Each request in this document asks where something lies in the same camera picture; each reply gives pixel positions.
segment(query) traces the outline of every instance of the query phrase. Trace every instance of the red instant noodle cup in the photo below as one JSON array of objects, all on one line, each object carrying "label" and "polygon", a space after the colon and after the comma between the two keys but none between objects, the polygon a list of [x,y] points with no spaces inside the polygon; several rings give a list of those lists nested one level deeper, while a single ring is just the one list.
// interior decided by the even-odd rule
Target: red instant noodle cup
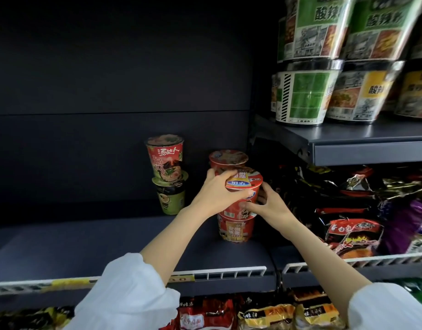
[{"label": "red instant noodle cup", "polygon": [[223,149],[212,152],[209,159],[211,168],[225,171],[242,168],[249,158],[239,150]]},{"label": "red instant noodle cup", "polygon": [[246,242],[252,237],[254,218],[248,220],[232,220],[224,215],[217,214],[220,236],[229,242]]},{"label": "red instant noodle cup", "polygon": [[148,138],[148,155],[155,177],[164,182],[177,182],[182,178],[183,138],[165,134]]},{"label": "red instant noodle cup", "polygon": [[258,171],[248,167],[238,169],[237,174],[230,177],[226,181],[226,188],[231,192],[236,192],[243,189],[252,189],[253,193],[247,198],[236,201],[219,214],[232,220],[252,219],[256,214],[251,213],[246,209],[240,208],[240,203],[243,201],[250,201],[255,203],[258,197],[258,191],[260,189],[261,183],[263,183],[263,176],[261,176]]}]

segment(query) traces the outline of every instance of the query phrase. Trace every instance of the black lid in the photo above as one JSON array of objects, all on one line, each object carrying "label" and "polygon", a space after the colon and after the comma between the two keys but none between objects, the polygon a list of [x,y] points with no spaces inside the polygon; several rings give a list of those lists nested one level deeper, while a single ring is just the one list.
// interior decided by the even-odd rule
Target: black lid
[{"label": "black lid", "polygon": [[336,59],[310,59],[301,61],[285,61],[278,64],[278,71],[304,71],[304,70],[342,70],[344,60]]},{"label": "black lid", "polygon": [[346,61],[343,71],[373,71],[373,70],[390,70],[400,71],[405,61]]},{"label": "black lid", "polygon": [[422,59],[408,60],[405,65],[405,71],[418,71],[422,70]]}]

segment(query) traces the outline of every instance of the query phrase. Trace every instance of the forearm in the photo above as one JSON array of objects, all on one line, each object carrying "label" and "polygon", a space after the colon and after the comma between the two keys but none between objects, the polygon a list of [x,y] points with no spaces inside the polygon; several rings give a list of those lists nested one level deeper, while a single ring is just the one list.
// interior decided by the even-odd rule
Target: forearm
[{"label": "forearm", "polygon": [[347,321],[351,297],[371,282],[332,252],[302,223],[295,223],[292,232],[286,232],[286,236],[290,236],[310,271]]},{"label": "forearm", "polygon": [[157,235],[141,255],[147,264],[151,264],[166,285],[179,259],[194,233],[206,218],[198,217],[200,211],[187,206],[174,220]]}]

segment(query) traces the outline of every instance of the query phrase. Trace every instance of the hand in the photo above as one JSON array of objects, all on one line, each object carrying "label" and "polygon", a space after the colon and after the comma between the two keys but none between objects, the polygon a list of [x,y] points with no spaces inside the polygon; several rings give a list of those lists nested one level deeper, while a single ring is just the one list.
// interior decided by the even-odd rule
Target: hand
[{"label": "hand", "polygon": [[258,192],[257,201],[263,205],[246,201],[241,202],[240,207],[261,215],[268,224],[290,240],[291,230],[298,226],[299,221],[287,208],[280,195],[272,190],[268,183],[263,182],[261,187],[262,190]]},{"label": "hand", "polygon": [[203,214],[206,220],[210,216],[223,211],[232,203],[252,195],[253,191],[251,189],[236,192],[230,192],[226,189],[226,180],[236,173],[237,170],[228,170],[219,176],[215,176],[215,170],[209,169],[205,183],[203,183],[200,192],[189,207],[195,208],[200,213],[200,216]]}]

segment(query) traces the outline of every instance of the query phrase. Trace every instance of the shelf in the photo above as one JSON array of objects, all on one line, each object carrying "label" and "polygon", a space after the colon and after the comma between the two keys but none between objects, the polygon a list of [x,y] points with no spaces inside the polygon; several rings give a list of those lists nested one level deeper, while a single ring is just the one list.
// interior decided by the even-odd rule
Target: shelf
[{"label": "shelf", "polygon": [[[272,251],[272,256],[281,271],[284,288],[319,285],[307,264],[297,262],[298,252],[293,246],[277,248]],[[422,253],[353,258],[344,261],[371,281],[422,277]]]},{"label": "shelf", "polygon": [[255,138],[278,141],[318,166],[422,161],[422,121],[386,116],[373,125],[326,121],[319,127],[297,127],[256,115],[251,142]]},{"label": "shelf", "polygon": [[[33,286],[41,288],[54,279],[100,276],[108,262],[127,252],[139,252],[173,218],[153,216],[0,228],[0,288],[19,286],[10,288],[11,295],[19,295],[10,299],[12,304],[24,299],[22,295],[27,290],[23,286],[30,281],[36,281]],[[266,249],[256,241],[223,241],[215,217],[194,235],[173,274],[196,277],[195,282],[169,284],[182,296],[276,288],[273,263]],[[38,299],[59,294],[53,293],[43,293]],[[1,301],[5,299],[8,295],[0,296]]]}]

